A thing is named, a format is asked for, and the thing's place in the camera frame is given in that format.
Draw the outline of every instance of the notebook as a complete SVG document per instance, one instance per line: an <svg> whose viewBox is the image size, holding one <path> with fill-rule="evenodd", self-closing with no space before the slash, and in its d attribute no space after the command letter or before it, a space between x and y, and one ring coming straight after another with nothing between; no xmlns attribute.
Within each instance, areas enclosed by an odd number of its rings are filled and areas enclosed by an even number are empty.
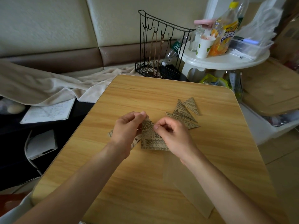
<svg viewBox="0 0 299 224"><path fill-rule="evenodd" d="M50 106L31 106L20 124L68 119L74 102L75 98Z"/></svg>

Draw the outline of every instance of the glass jar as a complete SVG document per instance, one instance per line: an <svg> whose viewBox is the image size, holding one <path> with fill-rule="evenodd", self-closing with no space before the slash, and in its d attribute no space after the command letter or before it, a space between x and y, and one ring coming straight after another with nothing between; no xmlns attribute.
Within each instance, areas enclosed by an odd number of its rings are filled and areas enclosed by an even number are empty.
<svg viewBox="0 0 299 224"><path fill-rule="evenodd" d="M192 52L196 52L197 46L199 44L199 38L204 34L204 28L202 25L198 25L195 31L193 31L191 35L189 50Z"/></svg>

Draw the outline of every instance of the bottle cap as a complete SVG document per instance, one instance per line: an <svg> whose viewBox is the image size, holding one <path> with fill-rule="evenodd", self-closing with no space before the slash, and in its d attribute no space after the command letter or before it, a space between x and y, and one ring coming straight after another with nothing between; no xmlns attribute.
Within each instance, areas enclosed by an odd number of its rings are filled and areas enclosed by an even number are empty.
<svg viewBox="0 0 299 224"><path fill-rule="evenodd" d="M230 3L229 8L230 9L235 9L238 6L238 4L239 3L237 1L233 1L233 2Z"/></svg>

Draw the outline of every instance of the wooden table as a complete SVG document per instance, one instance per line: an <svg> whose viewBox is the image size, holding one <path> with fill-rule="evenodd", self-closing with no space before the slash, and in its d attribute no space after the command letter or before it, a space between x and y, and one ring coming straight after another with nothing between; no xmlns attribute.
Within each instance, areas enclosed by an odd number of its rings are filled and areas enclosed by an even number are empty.
<svg viewBox="0 0 299 224"><path fill-rule="evenodd" d="M119 75L105 90L34 189L40 202L99 152L118 117L145 110L155 122L177 100L194 97L201 125L190 130L200 150L231 181L281 223L288 223L266 167L233 92L220 86ZM178 190L162 181L163 151L138 143L86 212L91 223L224 223L216 209L209 219Z"/></svg>

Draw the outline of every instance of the triangular paper piece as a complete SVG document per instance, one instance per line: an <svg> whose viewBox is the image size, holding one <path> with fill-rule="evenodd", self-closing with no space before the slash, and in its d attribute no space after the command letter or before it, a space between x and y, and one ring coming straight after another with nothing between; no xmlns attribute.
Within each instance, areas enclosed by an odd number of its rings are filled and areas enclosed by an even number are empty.
<svg viewBox="0 0 299 224"><path fill-rule="evenodd" d="M168 151L165 141L154 131L153 127L154 124L149 118L142 122L141 148Z"/></svg>
<svg viewBox="0 0 299 224"><path fill-rule="evenodd" d="M190 112L186 109L186 107L183 105L183 103L181 102L181 100L178 100L178 103L176 104L176 109L173 112L174 115L182 117L186 120L190 120L193 122L197 121L194 119L194 117L190 114Z"/></svg>
<svg viewBox="0 0 299 224"><path fill-rule="evenodd" d="M109 137L112 137L113 134L113 129L111 131L109 131L109 133L107 134ZM137 135L132 144L131 144L131 149L134 148L134 146L141 140L141 134Z"/></svg>
<svg viewBox="0 0 299 224"><path fill-rule="evenodd" d="M199 116L199 112L198 109L196 107L196 103L193 97L189 98L188 100L186 100L183 105L185 105L187 108L189 108L192 112L194 112L195 114L197 114Z"/></svg>
<svg viewBox="0 0 299 224"><path fill-rule="evenodd" d="M171 114L169 112L166 112L166 115L171 117L171 118L174 118L174 119L177 119L177 120L181 121L183 124L185 124L185 126L188 128L188 130L200 127L199 125L197 125L195 123L189 122L186 119L183 119L183 118L181 118L179 116L176 116L174 114Z"/></svg>

